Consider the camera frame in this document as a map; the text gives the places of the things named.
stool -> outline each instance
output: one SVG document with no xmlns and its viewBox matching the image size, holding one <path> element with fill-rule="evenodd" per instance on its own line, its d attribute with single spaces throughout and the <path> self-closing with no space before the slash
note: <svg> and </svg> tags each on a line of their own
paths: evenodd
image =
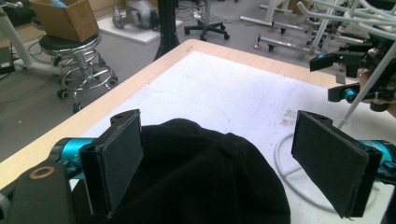
<svg viewBox="0 0 396 224">
<path fill-rule="evenodd" d="M 58 65 L 60 60 L 70 59 L 65 65 L 62 65 L 60 80 L 62 88 L 57 95 L 59 98 L 65 99 L 70 91 L 73 92 L 73 113 L 82 109 L 77 98 L 78 91 L 100 86 L 105 86 L 110 90 L 108 84 L 118 83 L 118 78 L 113 70 L 106 65 L 105 60 L 95 49 L 101 39 L 101 35 L 98 34 L 82 43 L 50 35 L 45 35 L 39 40 L 43 52 L 56 57 L 55 65 Z M 96 57 L 98 58 L 97 63 L 93 63 L 93 59 Z"/>
</svg>

wheel caster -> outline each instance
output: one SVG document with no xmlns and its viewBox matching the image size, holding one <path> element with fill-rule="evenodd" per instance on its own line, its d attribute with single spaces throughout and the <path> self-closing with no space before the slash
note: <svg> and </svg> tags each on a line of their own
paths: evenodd
<svg viewBox="0 0 396 224">
<path fill-rule="evenodd" d="M 370 109 L 372 109 L 375 112 L 386 111 L 388 107 L 389 107 L 388 104 L 378 105 L 378 104 L 370 103 Z"/>
<path fill-rule="evenodd" d="M 274 51 L 274 46 L 272 46 L 272 45 L 268 45 L 268 50 L 270 51 L 270 52 L 272 52 L 272 51 Z"/>
<path fill-rule="evenodd" d="M 58 83 L 59 83 L 59 85 L 62 85 L 62 79 L 59 79 Z M 66 85 L 66 86 L 69 85 L 69 81 L 65 80 L 64 85 Z"/>
<path fill-rule="evenodd" d="M 82 109 L 82 106 L 80 103 L 74 103 L 73 104 L 73 113 L 76 114 L 78 111 Z"/>
<path fill-rule="evenodd" d="M 98 62 L 99 62 L 99 66 L 101 66 L 101 67 L 103 67 L 103 66 L 106 65 L 106 62 L 105 62 L 105 60 L 104 60 L 103 58 L 100 58 L 100 59 L 98 60 Z"/>
<path fill-rule="evenodd" d="M 119 78 L 118 77 L 113 77 L 110 79 L 110 85 L 116 85 L 117 83 L 119 83 Z"/>
<path fill-rule="evenodd" d="M 59 90 L 56 95 L 61 99 L 66 99 L 69 96 L 69 93 L 67 90 Z"/>
</svg>

black pole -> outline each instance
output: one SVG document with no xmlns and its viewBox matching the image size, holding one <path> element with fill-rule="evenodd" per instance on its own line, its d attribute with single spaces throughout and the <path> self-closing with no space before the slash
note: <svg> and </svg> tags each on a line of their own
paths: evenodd
<svg viewBox="0 0 396 224">
<path fill-rule="evenodd" d="M 176 33 L 175 8 L 177 0 L 158 0 L 158 11 L 160 14 L 161 43 L 158 47 L 154 61 L 162 57 L 180 43 Z"/>
</svg>

wooden table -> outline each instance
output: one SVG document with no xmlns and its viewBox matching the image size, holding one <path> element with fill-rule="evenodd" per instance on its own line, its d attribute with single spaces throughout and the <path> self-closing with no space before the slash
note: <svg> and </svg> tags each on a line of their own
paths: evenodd
<svg viewBox="0 0 396 224">
<path fill-rule="evenodd" d="M 22 172 L 46 159 L 54 144 L 64 137 L 79 137 L 92 125 L 109 114 L 120 104 L 148 85 L 156 77 L 183 59 L 192 51 L 199 51 L 232 62 L 259 68 L 285 77 L 318 85 L 324 88 L 336 86 L 335 77 L 321 72 L 310 73 L 307 68 L 282 63 L 262 56 L 224 48 L 199 40 L 188 40 L 173 49 L 140 72 L 122 82 L 76 115 L 67 119 L 51 131 L 37 138 L 7 160 L 0 163 L 0 189 L 15 180 Z"/>
</svg>

black fabric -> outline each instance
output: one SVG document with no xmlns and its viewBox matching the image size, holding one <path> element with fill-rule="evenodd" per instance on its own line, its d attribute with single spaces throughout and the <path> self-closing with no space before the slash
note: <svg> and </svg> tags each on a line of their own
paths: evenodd
<svg viewBox="0 0 396 224">
<path fill-rule="evenodd" d="M 88 216 L 76 187 L 80 223 L 290 223 L 280 180 L 248 140 L 173 119 L 142 127 L 142 144 L 144 159 L 110 220 Z"/>
<path fill-rule="evenodd" d="M 393 195 L 390 198 L 387 212 L 385 213 L 381 224 L 396 224 L 396 189 L 393 190 Z"/>
</svg>

